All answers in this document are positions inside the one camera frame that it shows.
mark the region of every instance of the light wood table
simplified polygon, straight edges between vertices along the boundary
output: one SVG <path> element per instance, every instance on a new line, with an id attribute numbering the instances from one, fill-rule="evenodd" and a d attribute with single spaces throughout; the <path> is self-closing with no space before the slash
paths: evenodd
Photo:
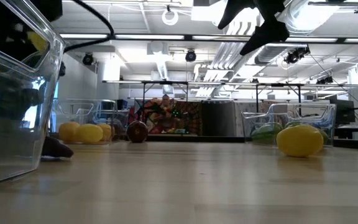
<path id="1" fill-rule="evenodd" d="M 0 183 L 0 223 L 358 223 L 358 151 L 252 144 L 73 146 Z"/>

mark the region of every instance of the yellow ball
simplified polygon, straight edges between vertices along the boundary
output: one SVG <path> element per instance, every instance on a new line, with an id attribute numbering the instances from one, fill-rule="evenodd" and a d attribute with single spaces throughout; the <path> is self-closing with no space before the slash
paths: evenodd
<path id="1" fill-rule="evenodd" d="M 59 138 L 64 142 L 75 142 L 75 132 L 80 126 L 77 122 L 63 123 L 59 127 Z"/>
<path id="2" fill-rule="evenodd" d="M 100 128 L 103 130 L 103 138 L 102 141 L 111 141 L 111 138 L 114 137 L 114 127 L 111 127 L 108 124 L 98 124 Z"/>
<path id="3" fill-rule="evenodd" d="M 96 143 L 103 138 L 103 130 L 94 124 L 83 124 L 76 130 L 76 139 L 82 143 Z"/>
<path id="4" fill-rule="evenodd" d="M 279 150 L 294 157 L 308 157 L 323 148 L 323 136 L 320 131 L 308 124 L 280 131 L 276 142 Z"/>

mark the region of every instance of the computer monitor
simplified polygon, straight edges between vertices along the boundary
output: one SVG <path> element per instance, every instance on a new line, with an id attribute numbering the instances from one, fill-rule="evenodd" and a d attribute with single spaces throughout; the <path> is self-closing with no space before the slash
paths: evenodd
<path id="1" fill-rule="evenodd" d="M 329 103 L 336 105 L 336 124 L 349 124 L 356 121 L 353 101 L 330 98 Z"/>

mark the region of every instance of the brown ball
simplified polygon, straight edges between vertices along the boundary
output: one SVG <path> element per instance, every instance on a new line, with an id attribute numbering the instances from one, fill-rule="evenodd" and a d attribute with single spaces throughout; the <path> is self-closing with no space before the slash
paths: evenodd
<path id="1" fill-rule="evenodd" d="M 149 130 L 146 124 L 140 121 L 134 121 L 127 128 L 127 136 L 133 143 L 142 143 L 147 139 Z"/>

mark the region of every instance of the yellow lemon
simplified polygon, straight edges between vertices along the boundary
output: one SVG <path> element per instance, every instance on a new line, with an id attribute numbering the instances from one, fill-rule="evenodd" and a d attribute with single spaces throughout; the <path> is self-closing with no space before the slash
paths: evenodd
<path id="1" fill-rule="evenodd" d="M 108 124 L 98 124 L 103 130 L 103 138 L 101 141 L 111 141 L 111 138 L 114 137 L 114 127 L 111 127 Z"/>
<path id="2" fill-rule="evenodd" d="M 280 131 L 276 142 L 279 150 L 294 157 L 307 157 L 323 148 L 323 136 L 320 131 L 308 124 Z"/>
<path id="3" fill-rule="evenodd" d="M 103 138 L 103 130 L 94 124 L 83 124 L 77 128 L 75 136 L 82 143 L 96 143 Z"/>
<path id="4" fill-rule="evenodd" d="M 77 122 L 63 123 L 59 127 L 59 138 L 64 142 L 75 142 L 75 132 L 80 126 Z"/>

